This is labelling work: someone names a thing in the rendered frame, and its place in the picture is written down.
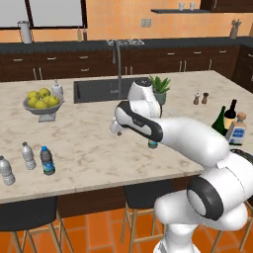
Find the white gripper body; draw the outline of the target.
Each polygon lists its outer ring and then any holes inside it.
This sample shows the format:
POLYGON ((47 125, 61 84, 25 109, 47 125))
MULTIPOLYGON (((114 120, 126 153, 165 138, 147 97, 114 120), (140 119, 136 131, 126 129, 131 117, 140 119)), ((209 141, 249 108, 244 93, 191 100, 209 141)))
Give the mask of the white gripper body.
POLYGON ((122 135, 123 132, 125 131, 125 128, 123 127, 123 122, 121 122, 117 118, 113 118, 111 124, 110 124, 110 131, 112 133, 115 133, 117 135, 122 135))

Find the dark sink basin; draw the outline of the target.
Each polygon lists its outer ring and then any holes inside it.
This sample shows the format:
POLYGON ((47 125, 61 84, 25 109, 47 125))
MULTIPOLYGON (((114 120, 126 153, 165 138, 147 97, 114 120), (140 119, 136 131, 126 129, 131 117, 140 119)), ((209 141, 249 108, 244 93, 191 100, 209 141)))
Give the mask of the dark sink basin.
POLYGON ((144 85, 151 83, 148 77, 75 81, 73 84, 74 103, 124 100, 134 81, 144 85))

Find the grey sink tap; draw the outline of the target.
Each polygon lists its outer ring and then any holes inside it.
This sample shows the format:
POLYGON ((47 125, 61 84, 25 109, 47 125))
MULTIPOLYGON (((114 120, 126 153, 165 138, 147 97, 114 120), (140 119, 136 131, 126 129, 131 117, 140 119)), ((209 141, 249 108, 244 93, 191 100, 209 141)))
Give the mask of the grey sink tap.
POLYGON ((114 41, 115 48, 113 50, 113 64, 118 65, 118 95, 119 99, 122 97, 122 60, 121 60, 121 49, 118 40, 114 41))

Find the white soap dispenser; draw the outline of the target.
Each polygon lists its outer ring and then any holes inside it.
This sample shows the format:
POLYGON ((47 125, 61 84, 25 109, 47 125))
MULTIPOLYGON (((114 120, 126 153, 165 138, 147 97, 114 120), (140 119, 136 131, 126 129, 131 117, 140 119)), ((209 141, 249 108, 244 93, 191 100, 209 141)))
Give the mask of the white soap dispenser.
POLYGON ((58 97, 60 100, 63 99, 63 88, 62 86, 57 82, 57 80, 54 80, 54 83, 51 86, 51 94, 58 97))

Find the grey fruit bowl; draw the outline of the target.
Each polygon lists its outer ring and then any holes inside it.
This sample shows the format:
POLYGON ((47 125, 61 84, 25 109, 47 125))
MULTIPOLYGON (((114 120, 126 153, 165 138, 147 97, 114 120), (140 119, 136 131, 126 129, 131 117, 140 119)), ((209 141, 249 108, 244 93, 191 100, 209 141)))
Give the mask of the grey fruit bowl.
POLYGON ((45 108, 45 109, 34 109, 28 105, 28 99, 25 99, 23 102, 23 106, 27 111, 31 112, 33 115, 37 115, 39 117, 40 123, 44 123, 44 122, 55 121, 56 112, 58 111, 58 109, 63 103, 64 101, 60 99, 59 104, 54 107, 45 108))

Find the blue-labelled dark plastic bottle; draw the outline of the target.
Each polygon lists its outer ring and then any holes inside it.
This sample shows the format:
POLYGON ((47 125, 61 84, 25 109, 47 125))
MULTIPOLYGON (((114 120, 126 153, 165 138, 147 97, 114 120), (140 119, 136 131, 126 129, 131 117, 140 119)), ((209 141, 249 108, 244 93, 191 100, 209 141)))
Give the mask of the blue-labelled dark plastic bottle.
POLYGON ((52 175, 55 172, 55 168, 53 164, 52 154, 46 146, 42 147, 40 158, 42 161, 43 172, 46 175, 52 175))

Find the clear plastic water bottle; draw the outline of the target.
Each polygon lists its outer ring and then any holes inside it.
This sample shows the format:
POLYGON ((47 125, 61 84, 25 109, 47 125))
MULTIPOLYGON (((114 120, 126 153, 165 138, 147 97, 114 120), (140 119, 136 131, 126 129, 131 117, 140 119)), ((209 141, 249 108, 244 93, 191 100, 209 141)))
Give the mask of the clear plastic water bottle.
POLYGON ((37 166, 37 163, 34 158, 34 153, 33 153, 32 148, 26 142, 23 142, 22 155, 25 160, 27 169, 34 170, 37 166))
POLYGON ((3 181, 7 186, 15 183, 16 179, 12 172, 10 162, 0 155, 0 174, 3 177, 3 181))

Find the green glass bottle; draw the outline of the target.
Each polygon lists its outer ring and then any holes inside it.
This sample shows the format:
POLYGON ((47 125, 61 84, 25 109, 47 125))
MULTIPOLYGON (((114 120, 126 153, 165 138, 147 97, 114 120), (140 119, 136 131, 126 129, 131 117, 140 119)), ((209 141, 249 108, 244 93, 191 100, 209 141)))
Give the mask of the green glass bottle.
POLYGON ((224 119, 223 119, 224 112, 225 112, 225 107, 222 107, 215 122, 211 125, 211 127, 215 129, 217 132, 219 132, 221 135, 226 134, 226 129, 224 127, 224 119))

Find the dark glass wine bottle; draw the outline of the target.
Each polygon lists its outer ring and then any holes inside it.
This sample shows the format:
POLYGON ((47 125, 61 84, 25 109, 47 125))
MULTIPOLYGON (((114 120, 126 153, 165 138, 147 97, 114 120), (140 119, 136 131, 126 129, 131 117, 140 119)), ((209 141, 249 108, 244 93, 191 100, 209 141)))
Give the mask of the dark glass wine bottle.
POLYGON ((237 101, 235 99, 232 100, 230 108, 224 113, 224 128, 229 129, 231 123, 236 118, 235 106, 237 101))

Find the clear bottle with blue label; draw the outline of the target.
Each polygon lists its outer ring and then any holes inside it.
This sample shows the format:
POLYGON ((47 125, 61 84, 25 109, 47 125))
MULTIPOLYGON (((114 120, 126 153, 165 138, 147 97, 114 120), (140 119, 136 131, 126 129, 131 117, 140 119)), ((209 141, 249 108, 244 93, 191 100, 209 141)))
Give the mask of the clear bottle with blue label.
POLYGON ((244 113, 237 114, 237 120, 233 121, 227 132, 227 140, 230 144, 241 145, 243 143, 244 134, 246 131, 246 124, 244 120, 246 115, 244 113))

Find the grey paper towel holder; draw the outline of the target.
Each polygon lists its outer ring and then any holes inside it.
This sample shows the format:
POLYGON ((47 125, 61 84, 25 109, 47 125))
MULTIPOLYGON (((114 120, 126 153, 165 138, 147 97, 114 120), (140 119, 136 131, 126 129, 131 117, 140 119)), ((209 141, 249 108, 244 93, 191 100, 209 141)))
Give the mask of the grey paper towel holder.
POLYGON ((18 28, 23 43, 32 43, 33 37, 30 30, 30 24, 28 21, 19 21, 18 28))

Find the grey utensil pot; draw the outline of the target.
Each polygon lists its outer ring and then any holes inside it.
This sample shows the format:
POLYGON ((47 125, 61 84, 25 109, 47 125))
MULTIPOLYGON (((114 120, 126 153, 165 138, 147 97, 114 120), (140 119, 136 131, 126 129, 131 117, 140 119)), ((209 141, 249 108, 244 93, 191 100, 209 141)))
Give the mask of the grey utensil pot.
POLYGON ((239 26, 241 25, 241 22, 240 20, 233 19, 231 22, 231 25, 232 25, 232 28, 231 28, 229 37, 234 40, 237 38, 238 29, 239 29, 239 26))

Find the window with dark frame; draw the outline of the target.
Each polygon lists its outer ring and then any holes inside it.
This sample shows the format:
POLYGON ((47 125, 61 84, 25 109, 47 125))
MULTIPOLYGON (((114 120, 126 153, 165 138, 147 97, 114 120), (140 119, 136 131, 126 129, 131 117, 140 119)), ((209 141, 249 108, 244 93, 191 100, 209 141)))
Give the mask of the window with dark frame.
POLYGON ((87 26, 85 0, 0 0, 0 28, 14 29, 21 21, 31 28, 87 26))

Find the dark wall shelf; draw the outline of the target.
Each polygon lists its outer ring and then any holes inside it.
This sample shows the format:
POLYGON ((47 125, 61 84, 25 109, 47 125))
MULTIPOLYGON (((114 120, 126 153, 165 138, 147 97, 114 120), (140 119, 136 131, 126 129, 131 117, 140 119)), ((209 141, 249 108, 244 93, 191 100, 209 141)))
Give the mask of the dark wall shelf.
POLYGON ((151 12, 155 14, 209 14, 210 11, 207 10, 201 10, 201 9, 195 9, 195 10, 190 10, 190 9, 184 9, 184 10, 179 10, 179 9, 151 9, 151 12))

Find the dark wall cupboard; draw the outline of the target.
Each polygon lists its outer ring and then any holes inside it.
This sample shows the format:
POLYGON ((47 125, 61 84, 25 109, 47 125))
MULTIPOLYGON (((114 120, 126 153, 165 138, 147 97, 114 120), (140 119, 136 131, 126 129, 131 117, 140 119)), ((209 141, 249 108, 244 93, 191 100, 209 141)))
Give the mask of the dark wall cupboard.
POLYGON ((200 9, 214 13, 253 13, 253 0, 201 0, 200 9))

